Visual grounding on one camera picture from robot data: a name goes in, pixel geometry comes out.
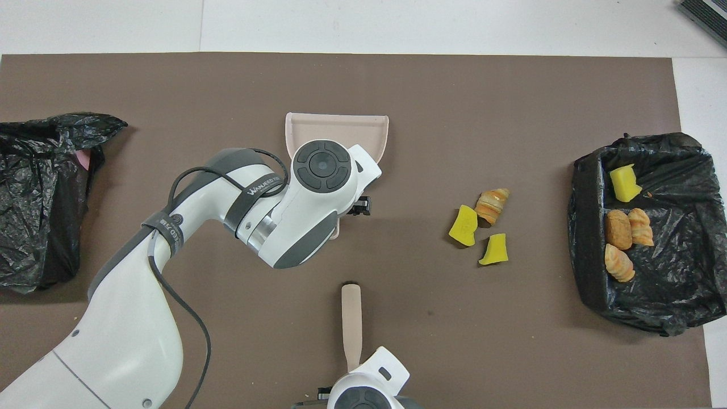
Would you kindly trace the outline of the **small yellow sponge chunk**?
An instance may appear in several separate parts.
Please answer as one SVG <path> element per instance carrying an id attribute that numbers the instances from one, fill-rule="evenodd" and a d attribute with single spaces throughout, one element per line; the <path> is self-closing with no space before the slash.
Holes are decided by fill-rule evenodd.
<path id="1" fill-rule="evenodd" d="M 509 261 L 506 233 L 497 233 L 496 235 L 489 236 L 484 254 L 478 263 L 481 266 L 489 266 L 506 261 Z"/>

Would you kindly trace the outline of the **brown oval bread roll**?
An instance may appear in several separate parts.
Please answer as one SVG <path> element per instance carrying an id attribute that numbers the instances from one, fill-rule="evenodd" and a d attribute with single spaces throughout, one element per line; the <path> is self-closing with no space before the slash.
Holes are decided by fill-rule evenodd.
<path id="1" fill-rule="evenodd" d="M 621 210 L 610 210 L 605 218 L 605 240 L 621 251 L 633 246 L 633 233 L 628 215 Z"/>

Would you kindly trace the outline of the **beige brush black bristles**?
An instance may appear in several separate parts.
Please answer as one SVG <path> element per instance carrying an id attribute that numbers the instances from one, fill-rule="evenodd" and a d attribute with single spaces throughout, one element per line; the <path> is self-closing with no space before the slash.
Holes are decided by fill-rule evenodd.
<path id="1" fill-rule="evenodd" d="M 341 288 L 342 344 L 347 372 L 356 369 L 361 362 L 363 344 L 362 295 L 360 285 L 345 282 Z"/>

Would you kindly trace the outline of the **dark grey ribbed object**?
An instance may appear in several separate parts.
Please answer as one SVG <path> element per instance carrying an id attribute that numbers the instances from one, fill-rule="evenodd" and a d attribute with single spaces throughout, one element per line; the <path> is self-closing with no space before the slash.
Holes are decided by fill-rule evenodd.
<path id="1" fill-rule="evenodd" d="M 727 0 L 678 0 L 677 8 L 727 49 Z"/>

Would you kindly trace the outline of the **cut croissant piece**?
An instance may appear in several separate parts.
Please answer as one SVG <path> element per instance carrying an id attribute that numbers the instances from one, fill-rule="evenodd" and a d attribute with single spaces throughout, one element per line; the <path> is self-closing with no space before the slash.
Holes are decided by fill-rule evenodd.
<path id="1" fill-rule="evenodd" d="M 651 219 L 641 208 L 633 208 L 628 213 L 632 242 L 647 247 L 653 247 L 654 238 L 651 228 Z"/>

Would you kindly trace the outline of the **notched yellow sponge piece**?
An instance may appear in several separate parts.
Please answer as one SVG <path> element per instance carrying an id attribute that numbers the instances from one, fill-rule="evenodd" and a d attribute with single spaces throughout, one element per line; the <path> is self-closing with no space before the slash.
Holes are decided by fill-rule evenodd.
<path id="1" fill-rule="evenodd" d="M 448 236 L 457 243 L 470 247 L 475 244 L 475 231 L 478 228 L 478 214 L 467 205 L 460 205 L 457 216 Z"/>

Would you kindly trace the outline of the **brown table mat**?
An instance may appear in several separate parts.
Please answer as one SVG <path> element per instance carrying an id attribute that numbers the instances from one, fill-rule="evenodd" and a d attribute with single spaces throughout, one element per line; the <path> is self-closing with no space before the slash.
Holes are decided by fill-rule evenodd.
<path id="1" fill-rule="evenodd" d="M 288 160 L 287 113 L 386 115 L 370 216 L 304 265 L 271 269 L 205 223 L 164 269 L 202 316 L 211 364 L 194 407 L 289 409 L 345 372 L 340 285 L 361 285 L 363 352 L 385 346 L 426 409 L 711 405 L 701 328 L 661 337 L 603 319 L 576 289 L 573 162 L 623 134 L 678 132 L 668 59 L 164 53 L 5 55 L 0 122 L 73 112 L 129 126 L 106 143 L 70 282 L 0 290 L 0 391 L 70 335 L 94 275 L 176 176 L 229 147 Z M 475 244 L 460 205 L 511 192 Z M 509 261 L 481 266 L 489 236 Z"/>

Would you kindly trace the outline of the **crumpled black trash bag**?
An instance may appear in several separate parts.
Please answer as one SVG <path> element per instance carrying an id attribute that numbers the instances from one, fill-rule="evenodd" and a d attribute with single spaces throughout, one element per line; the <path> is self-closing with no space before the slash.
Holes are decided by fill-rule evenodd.
<path id="1" fill-rule="evenodd" d="M 0 289 L 29 294 L 78 274 L 102 145 L 126 126 L 99 113 L 0 122 Z M 90 150 L 88 172 L 76 160 L 79 149 Z"/>

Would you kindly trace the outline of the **beige plastic dustpan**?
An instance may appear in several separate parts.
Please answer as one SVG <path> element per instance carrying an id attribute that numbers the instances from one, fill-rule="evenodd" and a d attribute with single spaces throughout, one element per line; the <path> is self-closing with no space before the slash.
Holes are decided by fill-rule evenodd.
<path id="1" fill-rule="evenodd" d="M 284 122 L 286 148 L 291 161 L 298 149 L 312 140 L 334 140 L 345 148 L 360 145 L 372 160 L 379 163 L 388 138 L 386 115 L 286 114 Z"/>

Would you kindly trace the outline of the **pale flaky bread piece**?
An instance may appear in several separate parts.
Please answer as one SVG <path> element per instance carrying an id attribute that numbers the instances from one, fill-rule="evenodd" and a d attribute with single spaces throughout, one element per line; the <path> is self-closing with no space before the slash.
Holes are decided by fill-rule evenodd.
<path id="1" fill-rule="evenodd" d="M 629 282 L 636 274 L 628 255 L 612 244 L 605 244 L 604 262 L 608 274 L 618 282 Z"/>

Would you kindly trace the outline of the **rectangular yellow sponge piece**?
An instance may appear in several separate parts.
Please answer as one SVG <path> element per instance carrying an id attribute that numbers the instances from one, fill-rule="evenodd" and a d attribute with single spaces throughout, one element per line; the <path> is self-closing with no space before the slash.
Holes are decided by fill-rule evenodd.
<path id="1" fill-rule="evenodd" d="M 634 164 L 620 166 L 611 170 L 608 175 L 613 185 L 613 191 L 615 191 L 615 197 L 620 202 L 628 203 L 643 191 L 638 184 Z"/>

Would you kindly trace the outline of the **black bag lined trash bin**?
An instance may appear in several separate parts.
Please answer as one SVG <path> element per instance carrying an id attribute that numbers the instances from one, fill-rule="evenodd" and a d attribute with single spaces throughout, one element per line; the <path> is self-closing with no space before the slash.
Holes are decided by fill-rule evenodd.
<path id="1" fill-rule="evenodd" d="M 615 197 L 609 172 L 634 164 L 641 194 Z M 605 269 L 605 218 L 641 208 L 653 247 L 625 253 L 634 278 Z M 684 133 L 630 136 L 574 161 L 567 208 L 571 266 L 585 306 L 614 323 L 677 336 L 727 316 L 727 219 L 712 155 Z"/>

